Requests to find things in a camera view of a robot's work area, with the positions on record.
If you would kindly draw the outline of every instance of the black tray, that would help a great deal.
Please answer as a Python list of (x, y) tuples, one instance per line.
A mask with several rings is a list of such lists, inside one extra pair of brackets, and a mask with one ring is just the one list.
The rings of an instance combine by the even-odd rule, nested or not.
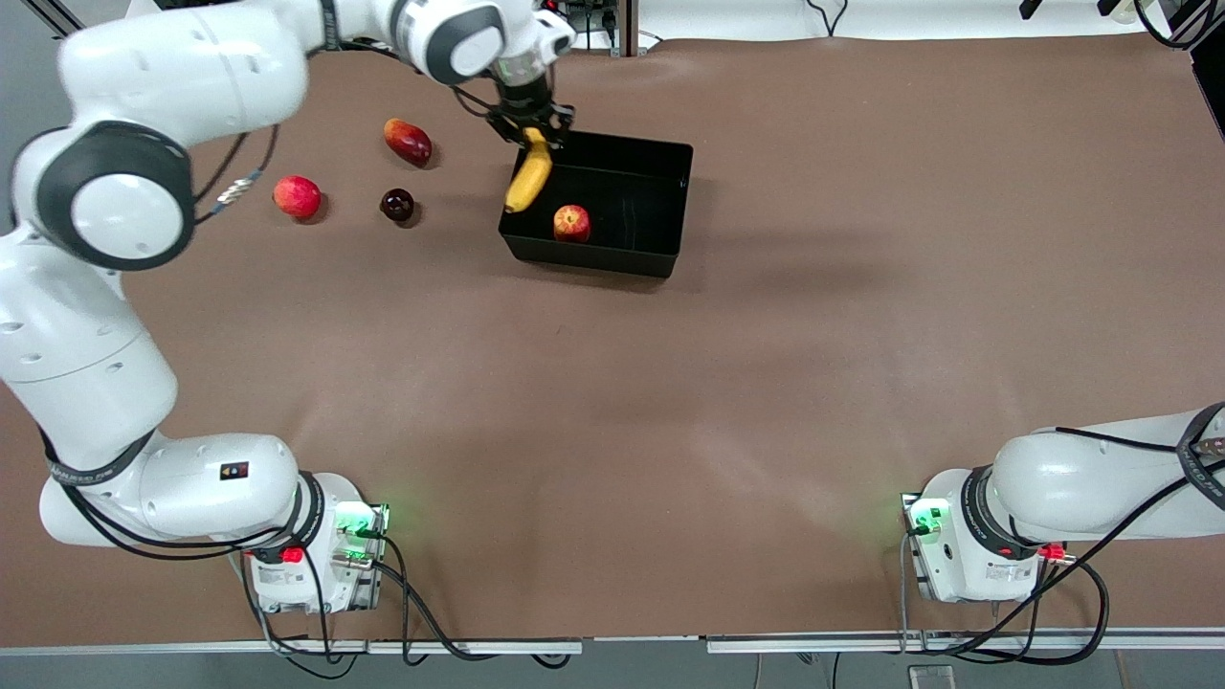
[[(687, 143), (572, 131), (552, 152), (540, 196), (523, 212), (503, 213), (497, 230), (521, 261), (668, 277), (681, 250), (692, 163)], [(567, 204), (592, 217), (586, 244), (552, 238), (552, 215)]]

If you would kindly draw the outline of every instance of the red apple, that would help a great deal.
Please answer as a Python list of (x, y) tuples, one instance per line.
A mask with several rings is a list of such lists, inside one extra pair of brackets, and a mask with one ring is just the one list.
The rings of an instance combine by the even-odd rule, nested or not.
[(323, 201), (323, 194), (320, 192), (318, 185), (314, 181), (305, 177), (292, 174), (281, 178), (281, 181), (272, 190), (272, 200), (276, 201), (277, 207), (285, 215), (304, 221), (318, 211), (318, 206)]
[(552, 238), (557, 242), (587, 242), (592, 238), (592, 216), (587, 208), (571, 204), (552, 215)]
[(434, 154), (434, 142), (421, 128), (392, 118), (383, 125), (383, 141), (409, 163), (424, 168)]

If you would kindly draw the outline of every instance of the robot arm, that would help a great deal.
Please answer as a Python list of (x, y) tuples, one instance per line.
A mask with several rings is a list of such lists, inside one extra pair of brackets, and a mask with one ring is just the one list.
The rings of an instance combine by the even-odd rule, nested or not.
[(1118, 538), (1225, 533), (1225, 510), (1216, 504), (1225, 495), (1213, 497), (1219, 487), (1194, 463), (1219, 455), (1223, 436), (1225, 409), (1216, 405), (1084, 429), (1045, 428), (1006, 443), (993, 465), (941, 472), (907, 506), (909, 527), (921, 533), (920, 588), (948, 602), (1023, 600), (1034, 588), (1041, 546), (1098, 541), (1158, 492), (1196, 473), (1200, 478), (1192, 483), (1200, 489), (1176, 490)]
[[(393, 45), (443, 85), (491, 72), (518, 99), (503, 103), (508, 121), (548, 130), (545, 74), (575, 33), (530, 0), (246, 0), (64, 42), (72, 123), (22, 150), (17, 224), (0, 235), (0, 378), (43, 429), (51, 478), (39, 511), (56, 539), (246, 539), (266, 609), (314, 609), (316, 577), (327, 609), (361, 604), (369, 573), (349, 565), (369, 544), (342, 523), (375, 528), (377, 515), (344, 478), (299, 472), (277, 438), (158, 433), (176, 381), (119, 283), (190, 242), (187, 148), (290, 116), (307, 55), (358, 37)], [(104, 538), (99, 516), (127, 536)]]

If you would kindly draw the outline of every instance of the brown table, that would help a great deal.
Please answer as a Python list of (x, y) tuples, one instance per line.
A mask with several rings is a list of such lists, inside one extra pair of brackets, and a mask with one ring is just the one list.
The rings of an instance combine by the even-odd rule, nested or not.
[[(390, 503), (456, 636), (893, 629), (899, 493), (1036, 427), (1221, 397), (1225, 146), (1185, 54), (669, 42), (559, 78), (581, 129), (695, 146), (669, 281), (513, 260), (513, 148), (375, 55), (316, 59), (260, 188), (126, 278), (179, 375), (164, 430), (274, 433)], [(390, 116), (431, 132), (436, 169), (386, 148)], [(290, 173), (327, 192), (322, 222), (268, 201)], [(379, 213), (392, 186), (417, 227)], [(7, 394), (0, 418), (0, 645), (257, 636), (222, 561), (45, 536), (36, 434)], [(1111, 547), (1111, 622), (1219, 625), (1193, 586), (1225, 584), (1221, 543)], [(1056, 600), (1045, 625), (1090, 624), (1084, 588)], [(385, 598), (338, 634), (397, 620)]]

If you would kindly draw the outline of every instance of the banana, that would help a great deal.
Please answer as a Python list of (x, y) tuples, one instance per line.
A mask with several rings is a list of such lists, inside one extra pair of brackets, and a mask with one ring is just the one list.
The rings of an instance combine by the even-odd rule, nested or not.
[(518, 213), (526, 211), (535, 201), (544, 189), (544, 183), (549, 181), (552, 172), (552, 157), (549, 154), (549, 142), (544, 135), (534, 126), (523, 128), (523, 136), (528, 140), (528, 154), (523, 159), (523, 167), (511, 180), (511, 186), (506, 190), (506, 212)]

